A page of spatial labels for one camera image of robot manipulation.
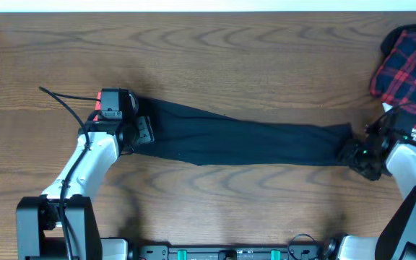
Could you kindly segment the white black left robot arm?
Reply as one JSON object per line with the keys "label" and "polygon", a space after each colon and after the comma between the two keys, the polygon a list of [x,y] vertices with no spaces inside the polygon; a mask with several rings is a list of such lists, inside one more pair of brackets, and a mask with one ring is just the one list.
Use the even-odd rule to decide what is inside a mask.
{"label": "white black left robot arm", "polygon": [[127,259],[126,239],[100,237],[92,201],[121,154],[154,139],[146,116],[87,121],[56,180],[40,196],[25,196],[17,205],[19,259]]}

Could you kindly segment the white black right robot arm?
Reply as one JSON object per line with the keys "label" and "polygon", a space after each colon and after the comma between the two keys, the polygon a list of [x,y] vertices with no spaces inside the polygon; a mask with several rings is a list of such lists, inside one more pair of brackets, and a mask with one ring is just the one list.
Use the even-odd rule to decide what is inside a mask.
{"label": "white black right robot arm", "polygon": [[339,160],[370,181],[391,176],[403,202],[378,237],[332,238],[323,259],[416,259],[416,140],[386,126],[369,126],[366,139],[350,139]]}

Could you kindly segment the black leggings red waistband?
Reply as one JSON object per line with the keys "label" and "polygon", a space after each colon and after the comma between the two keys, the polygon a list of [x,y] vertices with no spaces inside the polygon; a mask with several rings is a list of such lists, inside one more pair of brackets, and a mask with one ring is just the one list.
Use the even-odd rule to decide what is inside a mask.
{"label": "black leggings red waistband", "polygon": [[138,97],[155,140],[135,153],[194,165],[337,165],[352,138],[350,124],[314,126],[242,121],[192,107]]}

